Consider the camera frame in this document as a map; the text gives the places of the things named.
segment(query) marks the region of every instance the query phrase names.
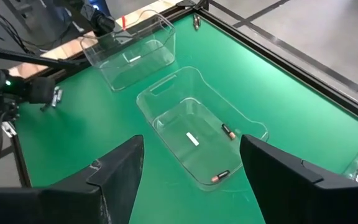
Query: metal frame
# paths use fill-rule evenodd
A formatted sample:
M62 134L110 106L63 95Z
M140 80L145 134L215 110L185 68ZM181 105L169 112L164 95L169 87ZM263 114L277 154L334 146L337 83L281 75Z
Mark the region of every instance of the metal frame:
M170 22L174 23L175 21L190 15L192 13L197 13L218 29L221 29L227 35L236 39L238 42L242 43L247 48L253 50L256 54L264 58L265 60L272 62L276 67L286 70L290 75L297 78L299 81L308 85L309 87L313 88L320 94L324 95L327 99L337 103L338 105L342 106L345 110L349 111L350 113L358 116L358 102L349 98L347 95L342 94L341 92L337 91L335 88L325 84L321 80L314 77L312 74L304 71L300 67L292 64L291 62L285 60L281 56L277 55L276 53L270 51L269 49L265 48L264 46L260 45L256 41L252 40L250 37L244 35L243 33L239 32L233 26L228 25L227 23L223 22L216 16L209 13L205 8L205 5L208 5L208 0L202 0L197 5L193 2L189 2L188 0L179 2L176 6L167 9L166 11L161 12L161 15L166 17ZM141 22L130 29L142 29L142 26L147 22ZM83 53L77 54L72 57L72 59L79 59L84 58ZM81 66L71 69L71 70L59 70L56 72L52 72L52 70L47 72L42 72L36 75L38 76L48 76L53 77L56 79L57 83L61 82L62 80L76 74L80 70L89 67L89 63L84 63ZM14 152L16 154L16 162L18 164L19 169L19 177L21 178L22 185L24 187L31 187L30 179L28 175L27 168L25 166L25 160L22 154L22 148L20 146L19 138L14 136L12 139L12 145L14 147Z

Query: gray floor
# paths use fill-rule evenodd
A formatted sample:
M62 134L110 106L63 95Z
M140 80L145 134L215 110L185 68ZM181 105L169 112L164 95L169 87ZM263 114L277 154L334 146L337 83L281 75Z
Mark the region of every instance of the gray floor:
M108 0L113 17L120 17L146 6L154 0ZM210 11L223 21L235 24L266 9L278 0L216 0L225 9L211 6ZM290 0L266 14L254 18L252 25L261 28L287 43L299 52L325 65L358 84L358 0ZM331 86L358 100L353 86L347 86L319 69L314 64L287 49L278 46L274 39L266 39L252 26L239 30L266 48L299 65ZM0 161L0 186L19 185L13 157Z

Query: green surface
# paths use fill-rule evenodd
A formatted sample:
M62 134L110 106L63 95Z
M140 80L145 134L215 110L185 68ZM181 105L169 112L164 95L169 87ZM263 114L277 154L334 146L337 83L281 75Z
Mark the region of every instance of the green surface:
M206 21L198 31L191 16L174 25L177 59L147 79L113 93L89 68L59 84L65 92L56 109L21 106L17 132L34 186L55 183L143 134L144 172L131 223L262 223L242 169L215 191L200 190L136 105L142 90L185 66L199 69L246 116L263 121L270 144L337 173L357 157L358 119Z

